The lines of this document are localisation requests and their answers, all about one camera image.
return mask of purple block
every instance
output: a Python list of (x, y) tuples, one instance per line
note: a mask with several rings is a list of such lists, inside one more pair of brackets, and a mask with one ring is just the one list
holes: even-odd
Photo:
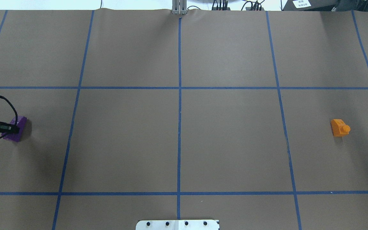
[[(25, 123), (27, 122), (27, 118), (24, 116), (18, 116), (18, 123), (17, 126), (19, 127), (19, 133), (17, 134), (8, 134), (4, 137), (5, 140), (10, 140), (10, 141), (14, 141), (14, 142), (19, 142), (19, 140), (21, 139), (22, 136), (22, 132), (24, 131), (25, 128)], [(12, 121), (10, 122), (10, 124), (15, 124), (15, 118), (12, 119)]]

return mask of white bracket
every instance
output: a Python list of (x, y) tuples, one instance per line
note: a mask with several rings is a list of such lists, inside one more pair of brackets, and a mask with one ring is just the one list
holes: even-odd
[(172, 14), (187, 14), (187, 0), (172, 1)]
[(139, 221), (136, 230), (219, 230), (218, 220)]

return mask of orange knob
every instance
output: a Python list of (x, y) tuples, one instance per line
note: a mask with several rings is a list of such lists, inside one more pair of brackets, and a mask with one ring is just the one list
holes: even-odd
[(346, 125), (342, 119), (333, 119), (330, 121), (334, 137), (343, 137), (349, 134), (350, 126)]

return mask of orange block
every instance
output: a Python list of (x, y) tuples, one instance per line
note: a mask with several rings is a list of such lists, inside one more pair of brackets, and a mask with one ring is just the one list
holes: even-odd
[(334, 137), (344, 137), (350, 132), (350, 126), (346, 125), (342, 119), (333, 119), (330, 121)]

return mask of horizontal blue line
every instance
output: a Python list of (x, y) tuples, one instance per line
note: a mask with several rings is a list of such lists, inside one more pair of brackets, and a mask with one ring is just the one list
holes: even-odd
[(308, 191), (296, 192), (298, 195), (368, 194), (368, 191)]
[(0, 192), (0, 196), (57, 196), (57, 192)]
[[(78, 89), (77, 86), (0, 86), (0, 89)], [(82, 86), (81, 89), (138, 89), (138, 90), (178, 90), (179, 87), (168, 86)], [(254, 86), (254, 87), (193, 87), (183, 86), (183, 90), (276, 90), (277, 87)], [(280, 87), (282, 90), (368, 90), (368, 87)]]
[[(234, 195), (293, 195), (293, 191), (282, 192), (179, 192), (182, 196), (234, 196)], [(341, 194), (368, 194), (368, 191), (296, 191), (297, 195), (341, 195)], [(0, 196), (57, 196), (59, 192), (0, 192)], [(178, 192), (62, 192), (64, 196), (176, 196)]]

